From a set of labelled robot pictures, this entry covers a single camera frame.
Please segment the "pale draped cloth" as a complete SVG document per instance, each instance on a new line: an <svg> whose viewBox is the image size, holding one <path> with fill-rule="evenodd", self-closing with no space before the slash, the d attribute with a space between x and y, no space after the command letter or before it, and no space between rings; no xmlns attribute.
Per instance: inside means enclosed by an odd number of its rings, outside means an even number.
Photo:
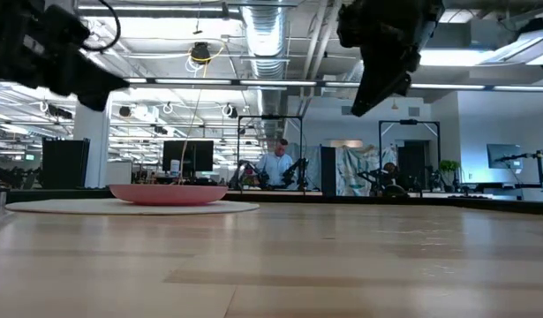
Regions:
<svg viewBox="0 0 543 318"><path fill-rule="evenodd" d="M360 177L360 172L378 170L385 163L397 163L395 145L385 147L379 159L379 148L336 148L336 195L370 197L376 194L375 183Z"/></svg>

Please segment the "person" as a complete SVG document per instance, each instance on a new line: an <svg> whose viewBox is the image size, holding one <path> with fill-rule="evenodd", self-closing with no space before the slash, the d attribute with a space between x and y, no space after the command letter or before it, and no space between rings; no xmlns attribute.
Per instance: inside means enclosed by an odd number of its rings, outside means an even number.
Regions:
<svg viewBox="0 0 543 318"><path fill-rule="evenodd" d="M283 174L293 164L292 158L286 153L288 145L286 139L280 139L276 142L275 149L263 155L256 165L260 172L268 175L270 186L284 186Z"/></svg>
<svg viewBox="0 0 543 318"><path fill-rule="evenodd" d="M398 168L394 163L385 163L382 168L381 182L384 186L393 185L398 176Z"/></svg>

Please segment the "LED light bar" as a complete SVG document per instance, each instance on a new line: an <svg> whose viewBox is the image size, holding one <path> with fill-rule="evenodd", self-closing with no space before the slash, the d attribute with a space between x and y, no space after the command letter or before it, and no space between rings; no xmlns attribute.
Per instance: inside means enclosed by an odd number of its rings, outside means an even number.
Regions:
<svg viewBox="0 0 543 318"><path fill-rule="evenodd" d="M358 88L358 82L284 79L127 78L132 87L326 87ZM412 90L543 93L543 86L412 83Z"/></svg>

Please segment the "potted green plant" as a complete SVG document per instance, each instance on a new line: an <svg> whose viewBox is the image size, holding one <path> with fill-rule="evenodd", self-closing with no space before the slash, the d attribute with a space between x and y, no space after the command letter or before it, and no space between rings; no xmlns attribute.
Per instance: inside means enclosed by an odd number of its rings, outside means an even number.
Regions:
<svg viewBox="0 0 543 318"><path fill-rule="evenodd" d="M439 171L447 186L452 186L458 182L458 173L461 170L460 163L453 160L440 161Z"/></svg>

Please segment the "black stand frame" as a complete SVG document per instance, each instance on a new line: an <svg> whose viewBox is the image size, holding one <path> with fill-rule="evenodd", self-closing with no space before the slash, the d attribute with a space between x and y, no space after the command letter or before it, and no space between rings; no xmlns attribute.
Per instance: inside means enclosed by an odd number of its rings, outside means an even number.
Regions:
<svg viewBox="0 0 543 318"><path fill-rule="evenodd" d="M240 139L241 136L244 134L244 130L246 128L248 129L254 129L254 126L251 124L242 125L241 122L244 118L249 118L250 120L253 119L259 119L260 121L279 121L279 120L285 120L288 119L296 119L298 121L298 128L299 131L299 143L298 143L298 159L296 162L294 162L288 170L286 170L283 174L283 182L285 185L277 186L276 189L288 189L290 185L297 184L298 191L302 192L303 194L306 194L307 192L307 181L306 181L306 170L308 165L308 160L305 158L304 153L304 145L305 137L303 134L303 118L301 116L282 116L282 115L273 115L273 114L267 114L267 115L261 115L261 116L239 116L238 117L238 127L237 127L237 166L241 159L240 154ZM272 186L268 185L265 189L271 189Z"/></svg>
<svg viewBox="0 0 543 318"><path fill-rule="evenodd" d="M384 124L389 124L390 127L388 127L386 130L384 130L382 127ZM383 146L382 146L382 137L383 135L390 130L390 128L395 125L423 125L426 129L431 131L433 135L437 138L437 166L439 167L441 162L441 124L439 121L424 121L424 120L417 120L417 119L400 119L400 120L380 120L378 121L378 160L379 160L379 169L382 170L383 168Z"/></svg>

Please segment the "wall-mounted monitor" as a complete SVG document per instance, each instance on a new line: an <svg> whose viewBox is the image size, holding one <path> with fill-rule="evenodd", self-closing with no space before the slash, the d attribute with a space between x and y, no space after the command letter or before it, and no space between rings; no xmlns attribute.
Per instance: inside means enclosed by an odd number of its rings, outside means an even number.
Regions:
<svg viewBox="0 0 543 318"><path fill-rule="evenodd" d="M489 169L522 169L521 147L516 144L487 144Z"/></svg>

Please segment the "black aluminium table frame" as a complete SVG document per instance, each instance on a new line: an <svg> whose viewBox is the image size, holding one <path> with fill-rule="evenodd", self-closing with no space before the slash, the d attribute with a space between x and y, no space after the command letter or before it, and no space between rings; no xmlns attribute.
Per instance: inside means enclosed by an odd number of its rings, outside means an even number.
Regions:
<svg viewBox="0 0 543 318"><path fill-rule="evenodd" d="M5 193L7 203L22 201L44 201L52 199L110 199L113 194L108 190L8 190L1 189ZM323 196L307 193L296 194L286 192L262 192L232 193L223 197L226 201L246 201L257 203L320 203L320 204L358 204L358 205L403 205L403 206L435 206L473 208L500 212L512 212L527 215L543 216L543 202L540 201L505 201L492 199L471 199L467 197L456 198L385 198L385 197L348 197L348 196Z"/></svg>

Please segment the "black panel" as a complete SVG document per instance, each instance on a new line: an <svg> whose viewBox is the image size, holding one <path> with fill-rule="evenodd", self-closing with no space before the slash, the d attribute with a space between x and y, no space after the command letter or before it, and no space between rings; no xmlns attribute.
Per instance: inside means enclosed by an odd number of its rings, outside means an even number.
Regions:
<svg viewBox="0 0 543 318"><path fill-rule="evenodd" d="M84 187L89 146L89 139L44 139L41 157L41 186L44 189Z"/></svg>

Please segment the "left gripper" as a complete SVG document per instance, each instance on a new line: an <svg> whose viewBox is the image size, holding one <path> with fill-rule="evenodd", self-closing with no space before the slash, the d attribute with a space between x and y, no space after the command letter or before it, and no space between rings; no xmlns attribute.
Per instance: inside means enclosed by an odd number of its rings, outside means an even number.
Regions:
<svg viewBox="0 0 543 318"><path fill-rule="evenodd" d="M54 87L57 94L75 94L90 110L104 111L109 93L129 82L76 57L80 47L51 41L42 20L47 7L45 0L0 0L0 80Z"/></svg>

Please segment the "black computer monitor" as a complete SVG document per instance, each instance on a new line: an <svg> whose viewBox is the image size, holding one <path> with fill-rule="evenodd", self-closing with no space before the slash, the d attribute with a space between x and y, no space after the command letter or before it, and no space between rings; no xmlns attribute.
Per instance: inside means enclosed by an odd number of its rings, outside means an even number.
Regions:
<svg viewBox="0 0 543 318"><path fill-rule="evenodd" d="M212 140L166 140L162 148L162 170L171 170L171 161L177 160L184 172L212 171L214 142Z"/></svg>

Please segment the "silver ventilation duct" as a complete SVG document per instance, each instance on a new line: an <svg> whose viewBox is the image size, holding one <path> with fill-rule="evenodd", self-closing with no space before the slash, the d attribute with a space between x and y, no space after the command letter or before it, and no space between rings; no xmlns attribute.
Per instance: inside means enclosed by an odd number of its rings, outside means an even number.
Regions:
<svg viewBox="0 0 543 318"><path fill-rule="evenodd" d="M244 6L245 37L252 76L256 80L284 80L286 9L279 6ZM257 90L258 112L261 115L285 115L284 92L274 88ZM282 138L284 119L261 120L261 133L266 141Z"/></svg>

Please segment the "white pink plate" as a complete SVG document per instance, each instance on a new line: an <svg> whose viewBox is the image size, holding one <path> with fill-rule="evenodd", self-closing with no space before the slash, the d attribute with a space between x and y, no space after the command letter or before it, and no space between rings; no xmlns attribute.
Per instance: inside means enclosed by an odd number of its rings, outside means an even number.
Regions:
<svg viewBox="0 0 543 318"><path fill-rule="evenodd" d="M65 199L25 201L5 206L14 212L112 215L112 216L177 216L246 212L258 209L254 203L216 201L198 206L144 206L119 199Z"/></svg>

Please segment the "black partition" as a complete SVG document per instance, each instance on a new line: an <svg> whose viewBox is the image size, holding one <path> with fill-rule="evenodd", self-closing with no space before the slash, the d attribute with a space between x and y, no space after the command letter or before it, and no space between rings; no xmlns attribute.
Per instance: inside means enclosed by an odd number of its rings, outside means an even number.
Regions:
<svg viewBox="0 0 543 318"><path fill-rule="evenodd" d="M336 196L336 149L321 147L321 191L324 196Z"/></svg>

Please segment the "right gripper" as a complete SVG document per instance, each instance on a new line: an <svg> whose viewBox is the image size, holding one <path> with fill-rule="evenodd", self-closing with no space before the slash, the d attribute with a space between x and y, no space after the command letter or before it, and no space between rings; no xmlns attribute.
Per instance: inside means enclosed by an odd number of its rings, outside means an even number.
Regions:
<svg viewBox="0 0 543 318"><path fill-rule="evenodd" d="M345 48L360 48L364 72L351 114L362 117L393 94L405 96L420 51L434 36L443 0L353 0L338 12Z"/></svg>

